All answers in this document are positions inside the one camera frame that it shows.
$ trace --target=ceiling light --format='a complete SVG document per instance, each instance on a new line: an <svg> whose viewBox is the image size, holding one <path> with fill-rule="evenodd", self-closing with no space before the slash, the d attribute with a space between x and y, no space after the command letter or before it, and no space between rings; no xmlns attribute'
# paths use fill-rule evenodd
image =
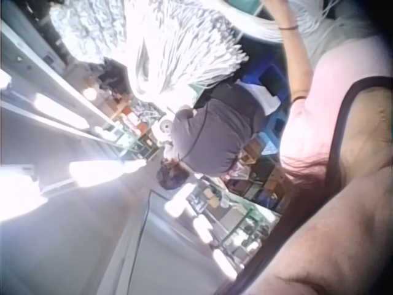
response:
<svg viewBox="0 0 393 295"><path fill-rule="evenodd" d="M124 164L112 160L81 161L69 164L69 172L78 185L95 186L132 173L146 165L145 160L126 161Z"/></svg>
<svg viewBox="0 0 393 295"><path fill-rule="evenodd" d="M94 131L97 132L99 135L101 135L102 138L108 141L116 141L117 136L116 134L109 132L107 130L102 129L99 126L94 127Z"/></svg>
<svg viewBox="0 0 393 295"><path fill-rule="evenodd" d="M235 280L235 278L238 276L238 273L230 264L230 262L225 257L223 252L219 249L214 250L213 258L217 262L221 270L224 272L224 274L226 274L227 277L230 278L231 280Z"/></svg>
<svg viewBox="0 0 393 295"><path fill-rule="evenodd" d="M186 206L185 206L185 210L187 212L187 214L191 217L196 217L197 213L195 212L195 210L192 208L191 204L189 204L187 202Z"/></svg>
<svg viewBox="0 0 393 295"><path fill-rule="evenodd" d="M0 222L31 212L46 202L30 176L0 173Z"/></svg>
<svg viewBox="0 0 393 295"><path fill-rule="evenodd" d="M170 200L165 203L165 211L173 218L178 218L187 206L186 200Z"/></svg>
<svg viewBox="0 0 393 295"><path fill-rule="evenodd" d="M93 101L97 98L97 90L94 88L87 88L82 93L87 100Z"/></svg>
<svg viewBox="0 0 393 295"><path fill-rule="evenodd" d="M173 197L173 200L185 200L194 190L196 184L186 183Z"/></svg>
<svg viewBox="0 0 393 295"><path fill-rule="evenodd" d="M54 102L50 98L42 95L40 93L36 94L36 100L34 101L34 106L44 114L58 119L64 123L67 123L78 129L89 128L87 121L81 116L71 112L64 106Z"/></svg>
<svg viewBox="0 0 393 295"><path fill-rule="evenodd" d="M11 82L11 76L0 69L0 89L7 88Z"/></svg>
<svg viewBox="0 0 393 295"><path fill-rule="evenodd" d="M205 226L205 228L209 229L209 230L213 230L213 226L212 224L208 221L208 219L206 218L205 215L199 215L198 219L200 219L200 221L203 223L203 225Z"/></svg>
<svg viewBox="0 0 393 295"><path fill-rule="evenodd" d="M201 238L203 243L211 243L213 241L213 236L210 234L209 229L205 226L204 222L202 219L195 218L192 222L192 225L194 226L195 231Z"/></svg>

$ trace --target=gray shirt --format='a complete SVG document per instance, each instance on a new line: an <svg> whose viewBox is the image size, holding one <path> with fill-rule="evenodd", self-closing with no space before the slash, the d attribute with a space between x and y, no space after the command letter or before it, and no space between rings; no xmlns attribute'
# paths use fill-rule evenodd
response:
<svg viewBox="0 0 393 295"><path fill-rule="evenodd" d="M252 137L252 130L249 118L213 98L196 115L189 109L179 111L171 136L179 158L190 169L208 176L222 176L236 163L241 149Z"/></svg>

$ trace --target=dark hair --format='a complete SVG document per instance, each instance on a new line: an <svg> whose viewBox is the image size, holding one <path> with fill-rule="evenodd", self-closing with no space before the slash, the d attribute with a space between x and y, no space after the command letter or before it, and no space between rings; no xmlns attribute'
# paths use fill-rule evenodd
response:
<svg viewBox="0 0 393 295"><path fill-rule="evenodd" d="M190 173L176 160L161 162L156 178L158 183L167 191L181 187L187 181Z"/></svg>

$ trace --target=person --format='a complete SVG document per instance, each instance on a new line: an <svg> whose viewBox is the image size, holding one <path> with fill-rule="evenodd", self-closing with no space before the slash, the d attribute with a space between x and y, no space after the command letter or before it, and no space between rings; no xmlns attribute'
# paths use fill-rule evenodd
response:
<svg viewBox="0 0 393 295"><path fill-rule="evenodd" d="M252 137L277 110L276 97L252 94L241 82L221 83L205 107L181 108L171 127L172 145L157 172L167 190L182 186L191 173L223 176L235 167L238 156Z"/></svg>
<svg viewBox="0 0 393 295"><path fill-rule="evenodd" d="M348 39L313 71L288 2L263 3L292 100L280 162L295 194L271 236L302 222L247 294L364 294L393 254L391 54L380 36Z"/></svg>

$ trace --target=white tassel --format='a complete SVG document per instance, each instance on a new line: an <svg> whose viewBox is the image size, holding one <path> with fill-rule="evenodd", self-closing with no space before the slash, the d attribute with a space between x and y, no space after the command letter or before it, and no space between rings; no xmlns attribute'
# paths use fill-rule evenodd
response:
<svg viewBox="0 0 393 295"><path fill-rule="evenodd" d="M221 13L197 0L127 0L128 76L133 93L155 102L185 85L211 85L248 59Z"/></svg>

